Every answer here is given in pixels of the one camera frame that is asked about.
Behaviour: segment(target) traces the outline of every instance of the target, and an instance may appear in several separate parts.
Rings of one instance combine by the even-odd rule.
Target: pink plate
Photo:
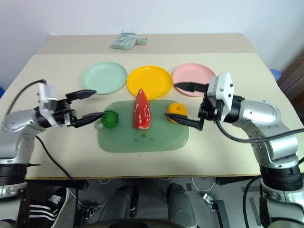
[[[208,67],[198,63],[186,63],[178,66],[172,74],[173,83],[179,82],[195,82],[200,84],[207,84],[210,79],[215,76],[215,73]],[[176,88],[182,94],[187,96],[203,96],[204,93],[189,92],[179,88]]]

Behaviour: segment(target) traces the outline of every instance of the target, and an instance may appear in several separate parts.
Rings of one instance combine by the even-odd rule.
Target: toy fruit
[[[172,103],[169,105],[167,109],[167,113],[171,114],[179,114],[179,115],[188,115],[186,107],[181,103]],[[176,123],[176,121],[168,118],[172,123]]]
[[[108,128],[113,128],[118,123],[118,113],[114,111],[105,111],[105,114],[101,117],[101,123]]]
[[[143,89],[140,89],[134,102],[133,126],[135,129],[148,129],[150,125],[150,105]]]

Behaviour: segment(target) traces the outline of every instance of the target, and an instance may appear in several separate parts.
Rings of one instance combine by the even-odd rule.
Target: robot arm
[[[66,125],[78,128],[99,119],[104,113],[92,113],[77,119],[70,105],[73,100],[95,94],[94,90],[82,90],[57,100],[52,86],[39,84],[39,107],[8,114],[0,131],[0,208],[1,220],[16,221],[16,227],[26,227],[28,198],[25,176],[34,148],[35,136],[47,128]]]
[[[234,86],[229,73],[212,78],[207,85],[183,82],[175,86],[205,94],[199,108],[200,120],[166,114],[169,118],[198,130],[203,129],[205,119],[215,121],[227,136],[220,125],[220,121],[224,121],[243,129],[252,141],[251,146],[260,165],[265,195],[260,199],[263,226],[268,227],[277,220],[290,223],[296,221],[304,225],[304,188],[298,167],[296,137],[289,135],[270,141],[260,140],[289,131],[281,120],[279,109],[265,100],[248,101],[240,96],[233,96]],[[239,142],[247,143],[248,140],[241,139]]]

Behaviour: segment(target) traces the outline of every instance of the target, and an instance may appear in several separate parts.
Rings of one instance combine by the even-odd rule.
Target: orange
[[[167,109],[167,113],[171,113],[171,114],[179,114],[179,115],[188,115],[187,109],[186,107],[181,104],[181,103],[172,103],[171,105],[169,105],[168,109]],[[168,118],[172,123],[176,123],[176,121]]]

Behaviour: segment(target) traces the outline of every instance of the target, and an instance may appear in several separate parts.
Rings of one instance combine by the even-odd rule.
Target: yellow plate
[[[144,90],[148,100],[165,96],[172,88],[172,77],[168,71],[159,66],[142,66],[134,70],[127,79],[131,94],[137,95]]]

